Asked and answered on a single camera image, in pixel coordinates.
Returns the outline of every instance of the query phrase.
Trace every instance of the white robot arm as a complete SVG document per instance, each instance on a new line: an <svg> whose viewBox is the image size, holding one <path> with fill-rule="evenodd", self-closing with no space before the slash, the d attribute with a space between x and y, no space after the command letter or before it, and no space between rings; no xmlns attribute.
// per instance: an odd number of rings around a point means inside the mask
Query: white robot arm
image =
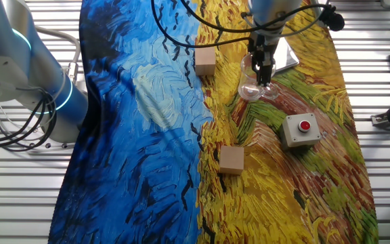
<svg viewBox="0 0 390 244"><path fill-rule="evenodd" d="M74 69L76 63L70 64ZM0 1L0 102L16 99L33 110L43 98L41 88L55 100L56 125L50 138L74 142L87 112L87 97L70 82L40 40L24 0ZM50 120L46 110L44 131Z"/></svg>
<svg viewBox="0 0 390 244"><path fill-rule="evenodd" d="M248 51L252 53L252 68L257 74L259 85L267 86L270 83L275 63L274 53L276 46L285 24L294 17L294 15L287 16L287 13L298 9L301 2L302 0L249 0L250 12L244 13L242 17L252 16L252 27L261 26L281 18L281 21L269 25L268 28L251 33L253 42L248 46ZM334 12L336 8L326 7L326 5L323 5L323 7L324 10L318 17L320 21L329 26L333 31L342 30L344 19L341 15Z"/></svg>

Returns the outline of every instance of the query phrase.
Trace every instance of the clear glass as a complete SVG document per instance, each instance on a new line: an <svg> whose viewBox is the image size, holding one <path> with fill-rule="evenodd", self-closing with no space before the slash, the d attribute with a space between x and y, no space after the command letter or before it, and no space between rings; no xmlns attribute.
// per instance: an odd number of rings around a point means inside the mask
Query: clear glass
<svg viewBox="0 0 390 244"><path fill-rule="evenodd" d="M257 84L257 74L252 70L251 54L243 57L240 63L242 74L240 75L240 83L238 84L238 93L248 101L256 101L261 96L264 98L275 100L278 97L278 90L275 85L270 83L267 87ZM272 76L275 75L276 67L274 65Z"/></svg>

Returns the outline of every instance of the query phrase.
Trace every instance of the metal table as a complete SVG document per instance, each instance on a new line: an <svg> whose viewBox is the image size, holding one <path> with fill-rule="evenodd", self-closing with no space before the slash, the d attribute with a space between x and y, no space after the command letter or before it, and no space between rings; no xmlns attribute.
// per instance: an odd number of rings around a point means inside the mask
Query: metal table
<svg viewBox="0 0 390 244"><path fill-rule="evenodd" d="M37 25L79 38L81 0L29 0ZM373 188L380 243L390 244L390 131L371 125L370 115L390 108L390 9L380 1L332 1L346 21L345 29L331 33L343 69L355 115L362 152ZM40 35L61 63L72 60L74 46ZM85 86L80 63L78 85ZM22 123L29 111L17 102L2 103L9 118ZM0 244L42 244L49 227L72 146L50 142L37 153L11 154L0 149Z"/></svg>

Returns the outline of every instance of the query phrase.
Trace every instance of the wooden block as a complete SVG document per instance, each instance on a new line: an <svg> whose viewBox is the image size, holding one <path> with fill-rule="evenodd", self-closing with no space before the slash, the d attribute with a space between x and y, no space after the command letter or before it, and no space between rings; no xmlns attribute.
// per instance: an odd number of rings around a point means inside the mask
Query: wooden block
<svg viewBox="0 0 390 244"><path fill-rule="evenodd" d="M216 54L214 47L195 49L196 75L214 75L216 68Z"/></svg>
<svg viewBox="0 0 390 244"><path fill-rule="evenodd" d="M243 147L221 146L219 173L240 175L243 171Z"/></svg>

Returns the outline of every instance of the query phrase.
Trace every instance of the emergency stop button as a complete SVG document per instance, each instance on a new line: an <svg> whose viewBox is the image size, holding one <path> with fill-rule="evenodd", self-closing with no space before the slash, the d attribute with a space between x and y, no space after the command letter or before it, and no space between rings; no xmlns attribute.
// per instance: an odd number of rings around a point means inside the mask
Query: emergency stop button
<svg viewBox="0 0 390 244"><path fill-rule="evenodd" d="M308 132L311 129L311 124L308 121L301 121L299 123L299 131Z"/></svg>

